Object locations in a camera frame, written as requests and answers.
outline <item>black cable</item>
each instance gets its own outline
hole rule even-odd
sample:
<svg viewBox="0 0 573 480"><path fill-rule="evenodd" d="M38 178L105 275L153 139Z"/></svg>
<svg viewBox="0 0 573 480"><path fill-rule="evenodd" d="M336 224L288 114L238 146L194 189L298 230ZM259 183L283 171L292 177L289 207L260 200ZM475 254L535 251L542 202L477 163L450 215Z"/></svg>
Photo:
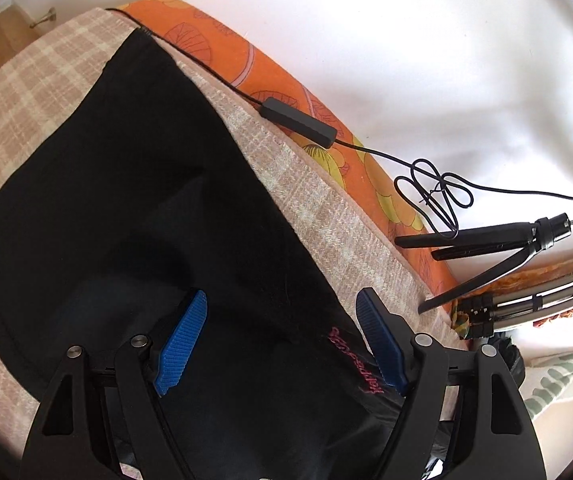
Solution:
<svg viewBox="0 0 573 480"><path fill-rule="evenodd" d="M423 219L427 222L427 224L433 229L436 234L442 236L447 240L452 240L455 238L459 232L459 223L457 221L457 216L455 215L452 203L455 203L458 207L462 209L470 208L473 205L473 193L467 186L473 187L473 189L480 189L482 191L490 191L493 193L504 193L504 194L513 194L513 195L540 195L540 196L551 196L554 198L560 198L562 200L571 200L573 201L573 196L563 195L561 193L554 193L551 191L534 191L534 190L519 190L519 189L504 189L502 187L490 187L490 186L481 186L479 184L474 184L470 182L470 180L465 179L464 177L458 175L457 173L452 173L451 171L447 171L446 173L439 173L438 168L430 161L426 160L426 158L417 158L413 161L412 164L402 160L393 155L389 155L388 153L378 152L377 150L371 150L370 148L365 148L363 146L356 146L355 144L350 144L349 142L344 142L343 140L336 139L335 141L337 144L341 146L346 146L347 148L351 148L352 150L356 150L358 152L365 152L370 153L371 155L377 155L388 160L392 160L400 164L401 166L405 166L411 170L411 177L408 176L398 176L393 180L393 186L398 194L402 197L404 202L409 204L415 211L422 216ZM423 170L419 167L419 164L426 164L431 171ZM434 189L427 191L427 189L420 184L416 173L421 173L424 176L428 176L436 181L436 186ZM403 180L404 182L409 182L415 190L419 193L422 197L420 202L425 202L429 209L433 211L433 213L442 221L442 223L447 227L448 231L446 233L439 232L431 218L416 204L414 204L407 196L400 190L400 186L398 182ZM459 189L467 194L468 201L467 202L460 202L453 192L451 191L451 187L455 189ZM449 208L449 212L445 210L445 208L441 205L433 197L435 192L439 192L442 194L442 198Z"/></svg>
<svg viewBox="0 0 573 480"><path fill-rule="evenodd" d="M209 67L204 62L193 56L193 54L188 53L183 48L180 48L178 45L170 42L163 36L159 35L157 32L154 32L153 30L148 28L144 23L141 23L140 21L136 20L131 14L129 14L125 10L116 9L115 7L110 7L105 10L112 10L114 12L119 12L124 16L128 17L130 20L132 20L132 22L136 23L138 27L144 30L147 34L151 34L152 36L155 36L156 38L164 41L165 43L175 48L177 51L184 54L184 56L188 57L193 62L199 64L204 70L206 70L213 77L218 79L218 81L220 81L228 88L230 88L231 91L235 92L236 94L240 95L246 100L254 104L257 104L258 106L262 106L262 101L253 96L250 96L249 94L235 87L234 85L229 83L224 77L218 74L215 70L213 70L211 67ZM370 153L371 155L377 155L387 158L388 160L393 160L394 162L400 164L401 166L409 168L411 170L411 177L405 175L397 176L393 180L393 187L395 188L396 192L398 192L398 194L402 197L404 202L409 204L413 209L415 209L415 211L420 216L422 216L423 219L425 219L427 224L433 229L433 231L436 234L441 235L442 238L445 238L447 240L452 240L453 238L455 238L458 232L460 231L460 226L457 221L457 216L455 215L455 211L453 209L452 204L455 203L455 205L457 205L462 209L470 208L473 205L473 193L471 192L470 189L468 189L467 186L473 187L474 189L480 189L482 191L490 191L493 193L551 196L554 198L560 198L562 200L573 201L573 196L563 195L560 193L554 193L550 191L503 189L502 187L480 186L479 184L474 184L473 182L470 182L464 177L458 175L457 173L452 173L450 171L447 171L446 173L439 173L438 168L436 168L435 165L426 158L417 158L416 160L413 161L412 164L410 164L409 162L406 162L405 160L402 160L401 158L398 158L396 156L389 155L388 153L378 152L377 150L371 150L370 148L365 148L363 146L356 146L355 144L350 144L349 142L344 142L343 140L339 139L336 139L335 142L337 144L340 144L341 146L351 148L352 150L356 150L358 152ZM422 168L419 167L419 164L426 164L431 171L423 170ZM420 181L418 180L416 173L423 174L424 176L428 176L429 178L435 180L436 181L435 188L428 191L424 186L422 186L422 184L420 184ZM438 229L433 224L433 222L431 221L431 218L429 218L429 216L418 205L414 204L409 198L407 198L407 196L402 192L400 186L398 185L398 182L400 182L401 180L404 182L409 182L415 188L415 190L422 197L420 203L425 202L427 204L428 208L431 209L433 213L440 219L440 221L447 227L448 229L447 232L445 233L439 232ZM452 187L464 192L468 197L468 201L460 202L451 191ZM445 204L447 205L447 208L449 209L448 212L441 205L441 203L439 203L438 200L436 200L436 198L433 197L433 194L435 192L439 192L442 194L442 198Z"/></svg>
<svg viewBox="0 0 573 480"><path fill-rule="evenodd" d="M252 102L253 104L257 104L258 106L262 106L262 101L260 101L259 99L256 99L253 96L250 96L249 94L243 92L242 90L240 90L239 88L237 88L236 86L232 85L231 83L229 83L224 77L222 77L221 75L219 75L215 70L213 70L211 67L209 67L209 65L207 65L206 63L204 63L203 61L199 60L197 57L193 56L193 54L188 53L186 50L184 50L183 48L180 48L178 45L176 45L175 43L172 43L171 41L167 40L166 38L164 38L164 36L159 35L157 32L154 32L153 30L151 30L150 28L148 28L144 23L139 22L138 20L136 20L133 16L131 16L131 14L129 14L128 12L126 12L125 10L122 9L116 9L116 7L109 7L108 9L104 9L104 10L113 10L114 12L119 12L120 14L124 14L129 20L131 20L132 22L136 23L138 27L140 27L143 31L145 31L147 34L151 34L152 36L155 36L156 38L158 38L159 40L164 41L166 44L169 44L170 46L172 46L175 50L177 50L178 52L181 52L182 54L184 54L186 57L188 57L190 60L192 60L194 63L199 64L204 70L206 70L207 72L209 72L213 77L215 77L216 79L218 79L218 81L220 81L221 83L225 84L228 88L230 88L232 91L234 91L236 94L240 95L241 97L244 97L247 101Z"/></svg>

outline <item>folded black tripod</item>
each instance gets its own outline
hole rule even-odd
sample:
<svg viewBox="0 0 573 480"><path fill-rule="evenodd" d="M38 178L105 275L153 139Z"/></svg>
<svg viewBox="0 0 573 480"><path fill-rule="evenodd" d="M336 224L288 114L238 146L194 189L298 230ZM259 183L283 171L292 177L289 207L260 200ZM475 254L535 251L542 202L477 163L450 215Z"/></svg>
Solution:
<svg viewBox="0 0 573 480"><path fill-rule="evenodd" d="M481 272L471 280L420 303L418 312L422 314L513 272L536 254L551 248L555 242L570 234L571 222L569 217L563 213L551 219L541 218L532 224L515 222L513 224L464 229L452 240L448 240L446 234L425 234L398 236L395 243L403 249L444 247L444 249L431 252L434 260L454 260L455 258L519 249L515 254Z"/></svg>
<svg viewBox="0 0 573 480"><path fill-rule="evenodd" d="M356 311L385 381L406 397L372 480L422 477L447 385L460 389L440 478L544 480L543 459L527 409L495 348L447 349L427 334L415 335L402 317L387 311L372 288L358 294ZM161 363L175 363L190 354L186 344L195 343L196 324L206 317L206 300L201 319L182 325L185 317L173 329L177 317L171 316L151 334L136 335L117 351L89 355L79 346L69 348L31 427L20 479L128 479L110 437L105 387L118 389L144 480L194 479L157 401L161 389L176 383L160 381Z"/></svg>

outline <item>red embroidery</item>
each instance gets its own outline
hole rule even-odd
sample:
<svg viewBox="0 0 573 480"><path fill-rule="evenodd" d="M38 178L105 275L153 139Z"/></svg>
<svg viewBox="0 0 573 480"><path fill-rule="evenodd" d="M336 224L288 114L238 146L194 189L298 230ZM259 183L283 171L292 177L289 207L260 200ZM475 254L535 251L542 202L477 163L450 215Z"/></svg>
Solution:
<svg viewBox="0 0 573 480"><path fill-rule="evenodd" d="M337 327L334 326L331 329L328 338L329 341L331 341L335 347L340 350L340 352L348 356L353 361L353 363L356 365L356 368L358 369L358 372L360 372L360 375L365 378L365 381L369 385L369 389L362 390L364 393L383 394L385 392L377 383L377 379L373 377L373 374L367 370L365 364L351 351L351 348L349 348L347 342L342 337L340 337L340 330Z"/></svg>

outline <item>blue gripper pad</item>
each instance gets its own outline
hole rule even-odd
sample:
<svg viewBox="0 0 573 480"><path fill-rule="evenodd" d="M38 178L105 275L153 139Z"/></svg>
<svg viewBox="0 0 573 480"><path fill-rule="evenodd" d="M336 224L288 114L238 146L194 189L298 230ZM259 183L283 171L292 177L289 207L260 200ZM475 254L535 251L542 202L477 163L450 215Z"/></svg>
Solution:
<svg viewBox="0 0 573 480"><path fill-rule="evenodd" d="M403 350L387 327L383 314L364 290L358 292L356 314L385 383L393 386L401 396L406 396L409 381L404 374Z"/></svg>
<svg viewBox="0 0 573 480"><path fill-rule="evenodd" d="M159 396L180 382L205 320L206 294L198 290L160 353L158 376L153 383Z"/></svg>

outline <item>green and white striped fabric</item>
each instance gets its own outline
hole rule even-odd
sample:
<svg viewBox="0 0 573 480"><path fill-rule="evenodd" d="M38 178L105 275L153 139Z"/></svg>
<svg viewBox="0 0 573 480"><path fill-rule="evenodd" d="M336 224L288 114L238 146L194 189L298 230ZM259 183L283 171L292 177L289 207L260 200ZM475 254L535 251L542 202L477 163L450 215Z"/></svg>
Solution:
<svg viewBox="0 0 573 480"><path fill-rule="evenodd" d="M534 420L573 380L573 352L536 359L526 368L520 395Z"/></svg>

